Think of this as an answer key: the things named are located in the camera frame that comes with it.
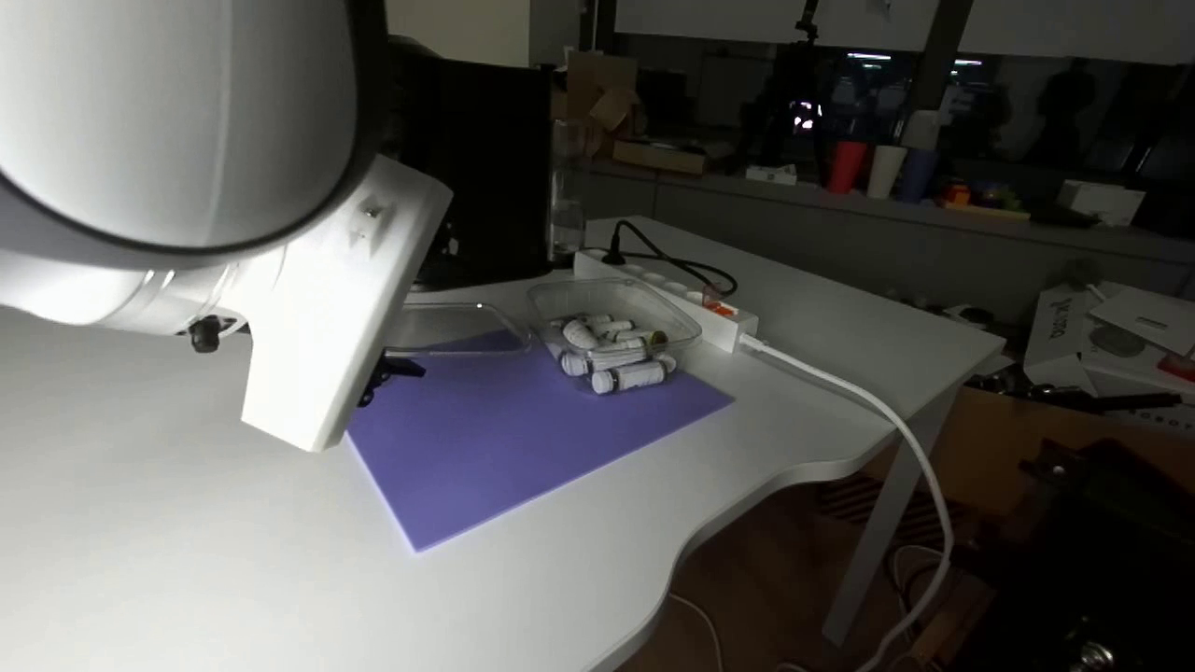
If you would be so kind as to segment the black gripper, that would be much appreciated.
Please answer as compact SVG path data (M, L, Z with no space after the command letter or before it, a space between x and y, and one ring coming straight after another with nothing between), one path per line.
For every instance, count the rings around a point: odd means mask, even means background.
M381 353L373 363L373 374L364 381L364 390L357 393L357 408L371 408L373 396L393 381L393 379L424 379L424 365L418 365L415 358L399 355L399 353Z

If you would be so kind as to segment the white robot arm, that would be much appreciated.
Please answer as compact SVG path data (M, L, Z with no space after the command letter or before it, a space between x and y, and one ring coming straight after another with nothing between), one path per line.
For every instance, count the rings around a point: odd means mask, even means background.
M356 405L451 193L381 155L384 0L0 0L0 297L251 334L245 405Z

